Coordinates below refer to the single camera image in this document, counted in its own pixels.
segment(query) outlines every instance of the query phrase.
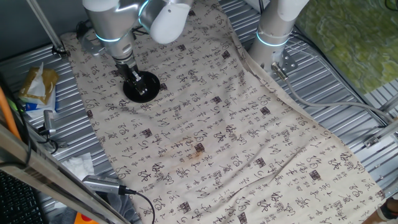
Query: orange object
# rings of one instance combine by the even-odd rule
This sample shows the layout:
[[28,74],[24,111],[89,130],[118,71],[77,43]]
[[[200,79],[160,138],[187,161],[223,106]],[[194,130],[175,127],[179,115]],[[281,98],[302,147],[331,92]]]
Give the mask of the orange object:
[[4,92],[2,91],[2,88],[0,88],[0,107],[2,113],[4,114],[4,117],[6,118],[8,129],[13,135],[15,135],[19,140],[21,140],[21,136],[19,135],[17,125],[15,124],[14,117],[12,116],[10,106],[8,105],[7,98]]
[[98,222],[78,212],[76,215],[75,224],[98,224]]

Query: yellow package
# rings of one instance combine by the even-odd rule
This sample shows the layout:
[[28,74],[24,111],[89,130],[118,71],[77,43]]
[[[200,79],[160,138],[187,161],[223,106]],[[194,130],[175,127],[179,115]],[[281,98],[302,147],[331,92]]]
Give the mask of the yellow package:
[[55,89],[58,81],[58,74],[49,68],[32,67],[26,76],[25,82],[19,90],[18,97],[26,103],[46,105],[51,92]]

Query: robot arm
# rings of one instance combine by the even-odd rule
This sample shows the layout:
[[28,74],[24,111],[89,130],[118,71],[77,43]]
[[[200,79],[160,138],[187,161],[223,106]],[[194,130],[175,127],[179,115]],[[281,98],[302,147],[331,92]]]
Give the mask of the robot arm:
[[249,55],[266,72],[271,65],[284,63],[283,51],[301,10],[309,0],[272,0],[261,15]]
[[157,77],[140,72],[132,54],[131,29],[141,24],[160,44],[177,39],[183,31],[193,0],[83,0],[94,31],[116,62],[125,80],[123,91],[132,101],[144,103],[159,92]]

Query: beige cloth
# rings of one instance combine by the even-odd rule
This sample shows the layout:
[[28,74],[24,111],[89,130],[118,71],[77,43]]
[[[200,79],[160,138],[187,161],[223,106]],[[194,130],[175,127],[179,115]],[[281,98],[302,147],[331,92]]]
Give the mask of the beige cloth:
[[[139,68],[162,84],[138,104],[123,95],[109,55],[93,58],[75,34],[63,36],[118,177],[150,198],[159,223],[361,223],[384,202],[381,189],[237,39],[213,0],[194,2],[171,44],[137,36]],[[147,202],[133,199],[150,223]]]

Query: keyboard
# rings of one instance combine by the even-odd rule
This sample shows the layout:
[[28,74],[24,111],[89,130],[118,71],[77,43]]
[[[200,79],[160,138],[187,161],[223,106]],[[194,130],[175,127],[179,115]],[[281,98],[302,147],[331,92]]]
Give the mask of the keyboard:
[[37,192],[3,171],[0,171],[0,223],[47,223],[39,205]]

